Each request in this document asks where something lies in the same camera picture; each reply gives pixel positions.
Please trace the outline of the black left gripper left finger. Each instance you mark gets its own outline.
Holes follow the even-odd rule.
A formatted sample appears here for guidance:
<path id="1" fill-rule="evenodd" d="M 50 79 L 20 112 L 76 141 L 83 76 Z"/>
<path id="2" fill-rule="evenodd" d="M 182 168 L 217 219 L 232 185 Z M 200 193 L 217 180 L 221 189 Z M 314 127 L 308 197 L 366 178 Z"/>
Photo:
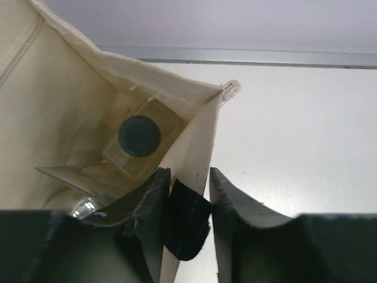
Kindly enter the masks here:
<path id="1" fill-rule="evenodd" d="M 1 212 L 2 282 L 159 282 L 170 170 L 84 219 Z"/>

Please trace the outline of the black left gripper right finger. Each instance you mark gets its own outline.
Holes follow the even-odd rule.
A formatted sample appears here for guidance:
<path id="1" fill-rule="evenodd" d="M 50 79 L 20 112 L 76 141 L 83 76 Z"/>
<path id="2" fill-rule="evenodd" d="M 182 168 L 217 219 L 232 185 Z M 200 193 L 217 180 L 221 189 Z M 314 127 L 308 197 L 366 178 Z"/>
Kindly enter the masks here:
<path id="1" fill-rule="evenodd" d="M 220 282 L 375 282 L 376 215 L 268 208 L 210 169 Z"/>

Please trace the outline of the clear square bottle black cap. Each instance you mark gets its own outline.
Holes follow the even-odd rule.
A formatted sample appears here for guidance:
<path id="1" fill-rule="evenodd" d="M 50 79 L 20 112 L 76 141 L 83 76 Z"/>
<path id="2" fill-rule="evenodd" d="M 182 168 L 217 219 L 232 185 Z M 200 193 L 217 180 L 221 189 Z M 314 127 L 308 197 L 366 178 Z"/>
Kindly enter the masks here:
<path id="1" fill-rule="evenodd" d="M 146 101 L 121 124 L 104 157 L 132 181 L 151 174 L 187 123 L 158 100 Z"/>

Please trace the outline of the cream canvas tote bag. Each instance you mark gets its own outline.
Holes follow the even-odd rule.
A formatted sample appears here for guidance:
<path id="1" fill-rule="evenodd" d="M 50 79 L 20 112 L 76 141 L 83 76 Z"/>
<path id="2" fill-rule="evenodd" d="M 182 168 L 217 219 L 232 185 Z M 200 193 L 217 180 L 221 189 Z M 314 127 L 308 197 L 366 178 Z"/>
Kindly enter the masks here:
<path id="1" fill-rule="evenodd" d="M 174 282 L 209 233 L 203 194 L 217 118 L 239 90 L 235 80 L 207 84 L 101 51 L 43 1 L 2 1 L 1 212 L 48 210 L 63 189 L 104 208 L 169 169 L 159 282 Z M 127 116 L 154 99 L 187 125 L 158 167 L 132 181 L 103 150 Z"/>

